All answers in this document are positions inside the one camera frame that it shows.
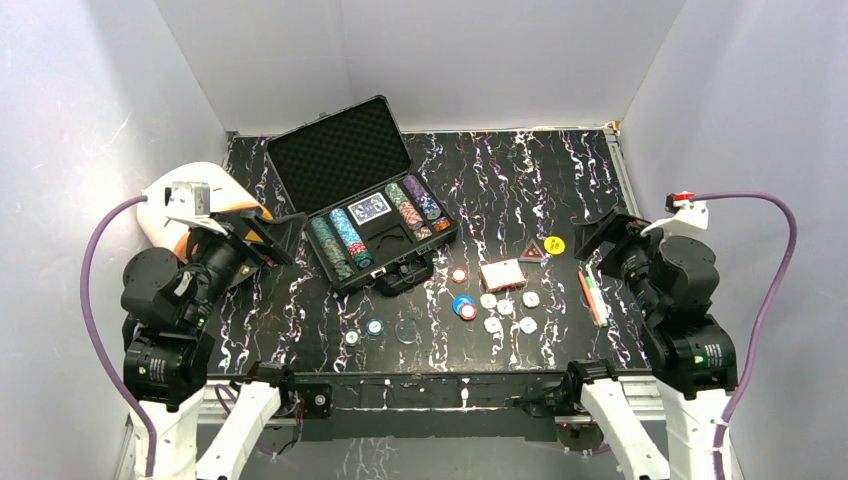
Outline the yellow round button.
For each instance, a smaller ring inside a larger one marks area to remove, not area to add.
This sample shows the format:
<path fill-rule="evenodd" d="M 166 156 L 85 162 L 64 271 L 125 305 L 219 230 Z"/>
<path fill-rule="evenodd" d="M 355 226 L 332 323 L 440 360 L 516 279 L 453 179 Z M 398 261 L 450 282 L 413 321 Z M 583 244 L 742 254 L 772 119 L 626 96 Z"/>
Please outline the yellow round button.
<path fill-rule="evenodd" d="M 548 236 L 543 241 L 543 247 L 549 255 L 560 255 L 566 250 L 566 242 L 559 236 Z"/>

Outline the red poker chip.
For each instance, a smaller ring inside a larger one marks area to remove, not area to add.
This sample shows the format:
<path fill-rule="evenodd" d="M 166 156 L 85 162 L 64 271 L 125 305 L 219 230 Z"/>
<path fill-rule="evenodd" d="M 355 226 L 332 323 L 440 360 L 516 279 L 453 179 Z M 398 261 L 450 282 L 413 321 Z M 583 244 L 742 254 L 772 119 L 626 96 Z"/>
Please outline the red poker chip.
<path fill-rule="evenodd" d="M 456 267 L 450 272 L 451 280 L 457 284 L 466 282 L 468 277 L 468 272 L 462 267 Z"/>
<path fill-rule="evenodd" d="M 477 316 L 477 307 L 473 304 L 466 304 L 461 308 L 460 315 L 464 321 L 472 321 Z"/>

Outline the red card deck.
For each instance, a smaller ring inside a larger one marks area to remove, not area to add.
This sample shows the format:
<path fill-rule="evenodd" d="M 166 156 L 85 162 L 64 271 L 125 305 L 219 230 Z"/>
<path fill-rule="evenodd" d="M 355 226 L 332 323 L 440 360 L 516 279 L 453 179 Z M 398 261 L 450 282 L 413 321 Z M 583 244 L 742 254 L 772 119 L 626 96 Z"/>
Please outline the red card deck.
<path fill-rule="evenodd" d="M 527 283 L 516 258 L 483 264 L 480 266 L 480 276 L 487 293 L 519 288 Z"/>

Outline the red triangle dealer marker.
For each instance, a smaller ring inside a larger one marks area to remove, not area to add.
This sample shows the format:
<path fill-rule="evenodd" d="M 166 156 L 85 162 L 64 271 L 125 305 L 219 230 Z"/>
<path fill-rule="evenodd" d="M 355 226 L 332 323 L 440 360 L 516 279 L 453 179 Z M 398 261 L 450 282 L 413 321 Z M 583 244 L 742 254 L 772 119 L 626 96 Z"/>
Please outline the red triangle dealer marker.
<path fill-rule="evenodd" d="M 539 246 L 539 244 L 531 239 L 522 253 L 518 256 L 517 260 L 522 263 L 535 263 L 541 264 L 547 258 L 547 253 L 543 248 Z"/>

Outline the blue small blind button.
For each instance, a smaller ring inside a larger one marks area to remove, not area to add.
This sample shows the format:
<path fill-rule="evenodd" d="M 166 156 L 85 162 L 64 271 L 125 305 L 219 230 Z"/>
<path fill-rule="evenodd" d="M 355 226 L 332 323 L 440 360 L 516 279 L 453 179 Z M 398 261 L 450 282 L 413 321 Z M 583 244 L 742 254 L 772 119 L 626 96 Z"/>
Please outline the blue small blind button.
<path fill-rule="evenodd" d="M 472 297 L 468 295 L 458 295 L 452 302 L 452 309 L 456 315 L 460 315 L 461 308 L 466 304 L 474 304 Z"/>

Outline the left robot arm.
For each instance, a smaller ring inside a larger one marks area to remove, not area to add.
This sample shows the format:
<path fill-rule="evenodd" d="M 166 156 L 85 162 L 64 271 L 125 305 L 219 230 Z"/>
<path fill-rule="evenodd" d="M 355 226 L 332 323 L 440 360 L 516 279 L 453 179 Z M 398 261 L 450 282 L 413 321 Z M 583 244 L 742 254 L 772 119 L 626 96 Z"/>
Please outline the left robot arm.
<path fill-rule="evenodd" d="M 241 186 L 174 181 L 150 188 L 145 205 L 163 215 L 163 238 L 123 274 L 127 312 L 123 382 L 133 398 L 137 475 L 195 475 L 199 407 L 215 341 L 205 324 L 224 294 L 264 264 L 288 265 L 307 221 L 272 217 Z"/>

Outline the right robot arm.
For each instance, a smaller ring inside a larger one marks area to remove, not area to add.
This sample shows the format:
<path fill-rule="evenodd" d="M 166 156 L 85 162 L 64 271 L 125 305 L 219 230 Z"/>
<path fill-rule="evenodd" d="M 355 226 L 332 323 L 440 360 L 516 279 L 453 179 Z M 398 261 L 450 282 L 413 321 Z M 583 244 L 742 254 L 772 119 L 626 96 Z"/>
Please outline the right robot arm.
<path fill-rule="evenodd" d="M 563 399 L 600 428 L 625 478 L 718 479 L 726 470 L 714 457 L 726 449 L 712 436 L 738 386 L 736 350 L 709 313 L 719 284 L 716 255 L 694 237 L 708 227 L 708 207 L 683 192 L 668 196 L 667 210 L 670 217 L 648 222 L 614 208 L 577 227 L 574 256 L 586 260 L 611 247 L 598 269 L 622 281 L 639 309 L 669 454 L 645 431 L 609 361 L 570 362 Z"/>

